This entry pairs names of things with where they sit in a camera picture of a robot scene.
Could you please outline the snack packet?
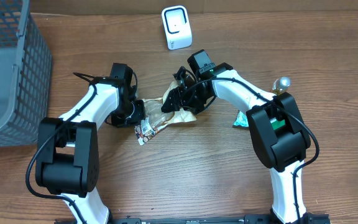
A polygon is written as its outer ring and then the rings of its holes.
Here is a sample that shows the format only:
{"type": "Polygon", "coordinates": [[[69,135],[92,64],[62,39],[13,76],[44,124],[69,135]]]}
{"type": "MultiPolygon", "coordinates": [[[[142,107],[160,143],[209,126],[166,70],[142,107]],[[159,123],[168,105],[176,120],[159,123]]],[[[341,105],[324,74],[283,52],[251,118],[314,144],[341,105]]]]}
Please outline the snack packet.
{"type": "Polygon", "coordinates": [[[196,121],[195,115],[190,111],[185,111],[184,109],[169,113],[163,113],[161,111],[163,103],[168,98],[169,91],[176,87],[178,87],[178,84],[176,82],[171,82],[167,91],[161,98],[143,99],[145,106],[145,119],[143,119],[140,124],[134,128],[135,135],[141,146],[151,140],[155,135],[170,124],[196,121]]]}

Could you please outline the yellow liquid bottle silver cap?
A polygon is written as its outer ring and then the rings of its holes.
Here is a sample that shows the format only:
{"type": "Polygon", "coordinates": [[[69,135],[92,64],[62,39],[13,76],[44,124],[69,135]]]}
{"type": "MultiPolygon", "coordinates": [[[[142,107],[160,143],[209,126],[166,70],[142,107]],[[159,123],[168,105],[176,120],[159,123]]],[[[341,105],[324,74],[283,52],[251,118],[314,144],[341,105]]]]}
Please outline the yellow liquid bottle silver cap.
{"type": "Polygon", "coordinates": [[[281,77],[274,81],[272,86],[272,93],[276,95],[281,95],[286,92],[291,85],[291,80],[289,77],[281,77]]]}

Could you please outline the green lid white jar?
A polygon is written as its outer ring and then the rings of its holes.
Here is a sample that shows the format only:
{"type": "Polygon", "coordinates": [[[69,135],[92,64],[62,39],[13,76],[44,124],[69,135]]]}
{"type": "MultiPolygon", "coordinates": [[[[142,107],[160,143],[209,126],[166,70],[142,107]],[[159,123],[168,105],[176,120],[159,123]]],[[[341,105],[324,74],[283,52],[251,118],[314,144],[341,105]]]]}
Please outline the green lid white jar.
{"type": "Polygon", "coordinates": [[[274,119],[270,120],[270,123],[273,127],[273,130],[277,130],[277,129],[280,129],[281,127],[284,127],[285,120],[283,119],[283,120],[279,121],[276,118],[274,118],[274,119]]]}

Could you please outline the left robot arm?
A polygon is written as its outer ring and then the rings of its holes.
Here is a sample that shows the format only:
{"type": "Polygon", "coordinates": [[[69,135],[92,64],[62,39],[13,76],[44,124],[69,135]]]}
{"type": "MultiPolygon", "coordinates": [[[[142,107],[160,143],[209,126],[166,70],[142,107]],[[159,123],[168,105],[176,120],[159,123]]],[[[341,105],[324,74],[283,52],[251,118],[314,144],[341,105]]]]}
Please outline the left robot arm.
{"type": "Polygon", "coordinates": [[[124,63],[114,63],[107,77],[75,76],[88,82],[88,92],[60,117],[41,120],[25,183],[36,197],[63,200],[74,223],[112,223],[112,213],[96,189],[98,129],[104,123],[137,126],[145,118],[144,102],[137,99],[135,72],[124,63]]]}

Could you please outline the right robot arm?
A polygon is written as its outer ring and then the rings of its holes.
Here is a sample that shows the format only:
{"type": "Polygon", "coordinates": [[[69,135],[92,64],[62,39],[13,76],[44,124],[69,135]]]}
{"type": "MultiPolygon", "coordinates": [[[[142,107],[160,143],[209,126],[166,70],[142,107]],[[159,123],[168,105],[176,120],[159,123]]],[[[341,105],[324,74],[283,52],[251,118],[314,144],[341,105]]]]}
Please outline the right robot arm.
{"type": "Polygon", "coordinates": [[[178,86],[168,93],[162,112],[183,109],[198,114],[220,98],[246,114],[254,151],[270,171],[273,216],[279,223],[303,223],[301,170],[311,140],[294,97],[256,87],[227,63],[216,65],[205,50],[187,62],[189,69],[181,67],[174,74],[178,86]]]}

